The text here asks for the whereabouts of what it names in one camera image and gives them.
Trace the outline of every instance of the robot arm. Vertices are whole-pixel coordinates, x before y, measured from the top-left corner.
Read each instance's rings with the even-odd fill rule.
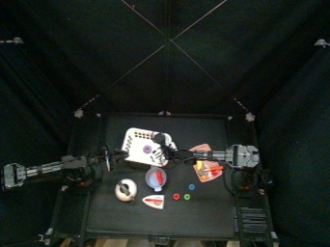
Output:
[[[234,169],[251,169],[259,163],[259,152],[254,146],[233,145],[225,151],[183,151],[166,145],[162,133],[154,137],[154,142],[162,147],[166,159],[210,160],[226,162]]]
[[[67,184],[87,185],[99,179],[96,170],[98,160],[90,156],[67,155],[58,162],[32,167],[13,163],[1,169],[1,187],[3,190],[12,190],[24,183],[42,180],[59,180]]]

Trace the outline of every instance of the black enclosure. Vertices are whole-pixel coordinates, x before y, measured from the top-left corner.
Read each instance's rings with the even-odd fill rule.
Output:
[[[281,245],[329,246],[329,16],[326,0],[1,1],[0,165],[75,154],[99,114],[249,114]],[[0,192],[0,245],[39,245],[56,191]]]

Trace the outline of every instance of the red object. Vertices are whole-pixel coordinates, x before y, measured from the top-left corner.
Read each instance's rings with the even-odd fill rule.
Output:
[[[163,174],[162,171],[156,172],[159,184],[163,185]]]
[[[179,193],[175,193],[175,194],[172,195],[172,199],[174,199],[175,201],[178,201],[178,200],[180,199],[180,194],[179,194]]]

